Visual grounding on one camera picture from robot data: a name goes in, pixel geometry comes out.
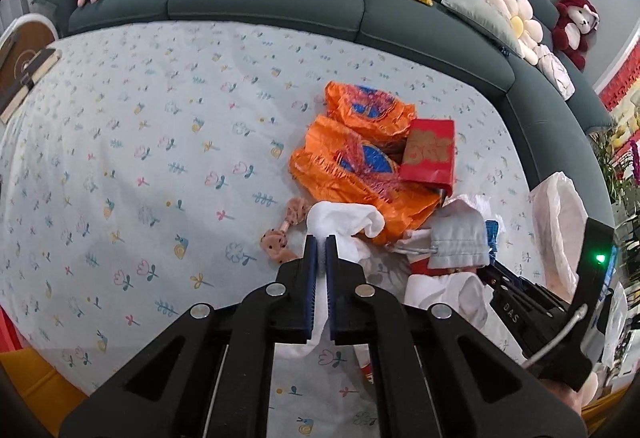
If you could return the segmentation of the right hand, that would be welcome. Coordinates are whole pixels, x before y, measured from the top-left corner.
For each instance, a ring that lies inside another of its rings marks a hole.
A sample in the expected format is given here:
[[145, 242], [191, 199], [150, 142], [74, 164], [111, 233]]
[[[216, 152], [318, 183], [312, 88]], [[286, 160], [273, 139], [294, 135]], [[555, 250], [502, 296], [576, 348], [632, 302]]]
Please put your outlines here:
[[591, 372], [582, 388], [575, 392], [570, 386], [554, 382], [553, 380], [541, 380], [541, 384], [552, 392], [556, 398], [569, 406], [576, 413], [582, 413], [582, 408], [586, 406], [594, 397], [598, 390], [599, 380], [595, 372]]

